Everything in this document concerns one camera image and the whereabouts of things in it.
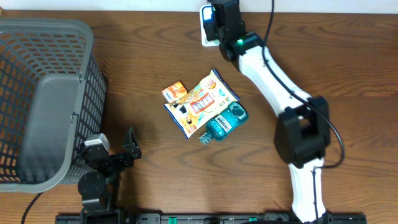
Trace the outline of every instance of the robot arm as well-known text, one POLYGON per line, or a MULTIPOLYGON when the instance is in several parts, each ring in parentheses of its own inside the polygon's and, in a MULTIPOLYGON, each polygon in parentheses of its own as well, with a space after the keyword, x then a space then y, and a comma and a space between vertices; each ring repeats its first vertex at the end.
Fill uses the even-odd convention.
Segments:
MULTIPOLYGON (((201 8, 203 45, 220 44, 224 58, 236 66, 261 91, 278 118, 275 148, 289 165, 294 199, 292 210, 301 222, 316 220, 314 207, 314 167, 323 165, 325 148, 330 143, 329 127, 303 103, 292 97, 264 65, 262 40, 247 33, 241 20, 239 1, 214 0, 201 8)), ((328 105, 322 98, 311 98, 292 82, 265 49, 266 59, 274 73, 299 97, 320 109, 328 117, 328 105)), ((322 203, 321 170, 315 174, 318 217, 325 212, 322 203)))
MULTIPOLYGON (((276 116, 278 117, 286 108, 298 108, 303 104, 290 96, 284 87, 272 76, 261 55, 262 47, 256 46, 246 51, 244 55, 239 56, 239 69, 243 75, 247 76, 261 91, 267 99, 276 116)), ((278 77, 299 97, 303 99, 311 96, 296 86, 288 76, 279 68, 271 57, 269 50, 266 49, 266 58, 269 65, 278 77)), ((323 159, 313 159, 306 162, 301 169, 293 164, 289 164, 290 175, 292 178, 293 204, 292 210, 301 222, 311 222, 316 219, 314 209, 313 179, 312 171, 314 167, 321 167, 323 159)), ((317 188, 317 207, 318 217, 325 213, 325 206, 322 203, 321 170, 316 172, 315 176, 317 188)))

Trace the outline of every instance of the wooden table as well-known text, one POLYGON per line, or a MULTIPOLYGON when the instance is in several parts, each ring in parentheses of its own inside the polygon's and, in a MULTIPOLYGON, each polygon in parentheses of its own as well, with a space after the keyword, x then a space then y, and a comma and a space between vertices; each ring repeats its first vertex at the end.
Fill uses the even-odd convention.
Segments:
MULTIPOLYGON (((292 203, 289 170, 274 145, 276 118, 260 91, 218 48, 200 43, 199 13, 5 11, 6 17, 73 18, 91 26, 94 53, 109 78, 102 130, 121 150, 129 126, 143 157, 121 182, 119 204, 164 213, 265 212, 292 203), (223 142, 188 141, 162 108, 161 90, 177 80, 193 88, 217 68, 241 97, 250 119, 223 142)), ((244 14, 265 33, 268 14, 244 14)), ((364 212, 368 223, 398 222, 398 17, 361 14, 275 16, 269 48, 289 77, 323 95, 340 130, 346 160, 323 172, 332 212, 364 212)), ((339 157, 336 140, 326 163, 339 157)), ((0 222, 20 223, 32 194, 0 194, 0 222)), ((53 223, 78 213, 76 185, 44 193, 26 223, 53 223)))

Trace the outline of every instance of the chip bag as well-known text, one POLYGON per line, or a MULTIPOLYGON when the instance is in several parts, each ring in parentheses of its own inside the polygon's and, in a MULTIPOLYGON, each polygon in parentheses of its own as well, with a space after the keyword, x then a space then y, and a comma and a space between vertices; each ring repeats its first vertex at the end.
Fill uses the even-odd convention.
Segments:
POLYGON ((223 112, 239 97, 213 69, 208 76, 175 103, 167 103, 164 108, 188 139, 197 129, 212 117, 223 112))

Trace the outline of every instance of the green connector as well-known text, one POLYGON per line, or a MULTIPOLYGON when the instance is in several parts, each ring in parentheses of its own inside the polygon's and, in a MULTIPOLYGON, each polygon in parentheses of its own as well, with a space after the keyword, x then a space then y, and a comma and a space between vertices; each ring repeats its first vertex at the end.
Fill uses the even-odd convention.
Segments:
POLYGON ((177 218, 169 218, 169 224, 177 224, 177 218))

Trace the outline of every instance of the blue bottle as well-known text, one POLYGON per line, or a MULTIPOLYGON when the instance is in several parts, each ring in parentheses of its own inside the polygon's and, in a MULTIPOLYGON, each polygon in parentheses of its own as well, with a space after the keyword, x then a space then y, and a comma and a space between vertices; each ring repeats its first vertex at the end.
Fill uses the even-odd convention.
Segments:
POLYGON ((243 124, 249 118, 246 110, 237 103, 231 103, 220 115, 207 122, 207 132, 200 136, 200 142, 208 144, 211 140, 222 141, 236 127, 243 124))

